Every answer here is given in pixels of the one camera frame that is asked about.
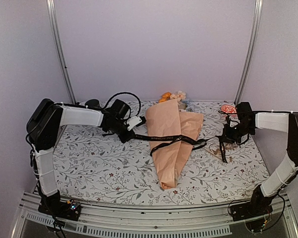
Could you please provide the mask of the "peach wrapping paper sheet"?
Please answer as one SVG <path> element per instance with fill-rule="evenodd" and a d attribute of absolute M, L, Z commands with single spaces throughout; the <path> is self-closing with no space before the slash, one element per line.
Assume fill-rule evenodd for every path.
<path fill-rule="evenodd" d="M 182 112 L 177 100 L 151 106 L 146 111 L 148 136 L 188 136 L 197 140 L 204 116 L 200 113 Z M 162 189 L 175 188 L 188 161 L 193 145 L 184 142 L 166 142 L 166 146 L 152 152 L 153 162 Z"/>

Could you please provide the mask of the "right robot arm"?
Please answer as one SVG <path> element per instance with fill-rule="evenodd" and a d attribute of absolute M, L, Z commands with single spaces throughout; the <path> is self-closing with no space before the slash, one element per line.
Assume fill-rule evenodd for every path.
<path fill-rule="evenodd" d="M 224 144 L 242 145 L 256 132 L 259 133 L 256 139 L 262 154 L 277 159 L 271 175 L 254 189 L 247 204 L 249 215 L 258 216 L 298 175 L 298 112 L 254 111 L 249 102 L 241 102 L 235 108 L 237 124 L 231 124 L 229 117 L 232 113 L 227 113 L 219 138 L 222 160 L 226 160 Z"/>

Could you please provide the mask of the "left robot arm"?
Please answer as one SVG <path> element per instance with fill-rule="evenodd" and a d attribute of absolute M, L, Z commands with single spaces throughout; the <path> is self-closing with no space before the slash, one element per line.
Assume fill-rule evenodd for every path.
<path fill-rule="evenodd" d="M 53 154 L 64 130 L 70 126 L 97 127 L 115 134 L 122 143 L 131 140 L 134 128 L 146 123 L 144 116 L 131 115 L 131 106 L 113 95 L 104 106 L 97 99 L 85 104 L 56 103 L 43 99 L 26 124 L 26 142 L 30 145 L 31 166 L 38 181 L 44 206 L 60 215 L 64 205 L 56 197 L 57 188 Z"/>

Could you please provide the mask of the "orange fake flower stem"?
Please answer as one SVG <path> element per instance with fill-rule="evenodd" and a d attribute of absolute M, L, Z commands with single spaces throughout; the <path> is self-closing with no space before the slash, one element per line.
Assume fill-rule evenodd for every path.
<path fill-rule="evenodd" d="M 177 100 L 177 102 L 181 102 L 186 99 L 186 93 L 183 91 L 177 91 L 176 93 L 166 92 L 159 99 L 159 103 L 166 102 L 169 100 Z"/>

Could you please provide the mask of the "black printed ribbon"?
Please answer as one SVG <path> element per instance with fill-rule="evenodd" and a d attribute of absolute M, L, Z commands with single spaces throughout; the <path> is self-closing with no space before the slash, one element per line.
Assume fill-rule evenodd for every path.
<path fill-rule="evenodd" d="M 227 159 L 226 159 L 226 156 L 225 156 L 225 150 L 224 150 L 225 149 L 225 145 L 224 145 L 225 143 L 222 142 L 222 135 L 221 136 L 213 136 L 213 137 L 208 138 L 208 139 L 201 138 L 201 139 L 198 139 L 198 140 L 194 140 L 194 139 L 192 139 L 188 136 L 185 136 L 185 135 L 173 135 L 173 136 L 158 137 L 158 136 L 145 136 L 145 135 L 135 134 L 135 137 L 134 137 L 134 139 L 137 139 L 137 140 L 161 142 L 161 144 L 159 144 L 159 145 L 155 146 L 153 149 L 151 149 L 150 155 L 152 155 L 158 149 L 161 149 L 163 147 L 169 146 L 173 143 L 180 142 L 180 141 L 185 142 L 189 145 L 192 145 L 193 146 L 192 151 L 198 150 L 198 149 L 203 148 L 204 146 L 206 146 L 207 142 L 214 139 L 214 138 L 217 138 L 219 140 L 219 145 L 220 145 L 220 149 L 221 149 L 221 152 L 222 152 L 222 161 L 224 163 L 227 163 Z"/>

